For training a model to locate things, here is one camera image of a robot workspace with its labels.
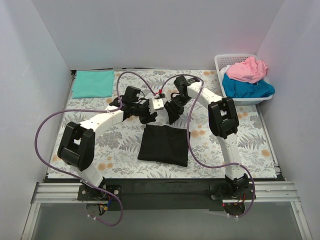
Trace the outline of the black t shirt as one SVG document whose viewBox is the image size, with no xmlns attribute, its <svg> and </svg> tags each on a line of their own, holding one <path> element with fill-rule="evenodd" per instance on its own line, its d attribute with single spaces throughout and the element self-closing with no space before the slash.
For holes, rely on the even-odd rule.
<svg viewBox="0 0 320 240">
<path fill-rule="evenodd" d="M 186 129 L 147 124 L 137 159 L 187 167 L 189 136 Z"/>
</svg>

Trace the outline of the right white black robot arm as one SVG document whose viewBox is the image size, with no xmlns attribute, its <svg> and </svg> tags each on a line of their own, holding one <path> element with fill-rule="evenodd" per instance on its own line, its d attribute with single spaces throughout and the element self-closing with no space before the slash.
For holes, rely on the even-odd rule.
<svg viewBox="0 0 320 240">
<path fill-rule="evenodd" d="M 188 114 L 187 126 L 190 126 L 192 111 L 196 103 L 207 108 L 208 125 L 211 133 L 217 137 L 225 164 L 226 193 L 232 199 L 244 194 L 249 186 L 249 174 L 241 166 L 242 161 L 237 143 L 239 118 L 234 101 L 222 97 L 204 87 L 204 81 L 196 76 L 178 74 L 173 76 L 178 93 L 174 93 L 164 104 L 170 124 L 176 122 L 184 112 L 184 106 L 194 100 Z"/>
</svg>

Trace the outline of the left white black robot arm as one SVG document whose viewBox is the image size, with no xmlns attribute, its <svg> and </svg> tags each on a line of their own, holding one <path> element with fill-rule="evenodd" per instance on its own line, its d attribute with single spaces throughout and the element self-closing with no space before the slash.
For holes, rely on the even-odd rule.
<svg viewBox="0 0 320 240">
<path fill-rule="evenodd" d="M 157 111 L 164 108 L 160 98 L 140 99 L 141 92 L 139 88 L 128 86 L 125 94 L 115 98 L 104 113 L 80 123 L 69 122 L 64 129 L 57 155 L 75 169 L 83 179 L 85 191 L 95 200 L 107 198 L 105 178 L 93 163 L 96 139 L 131 116 L 139 117 L 142 124 L 154 122 Z"/>
</svg>

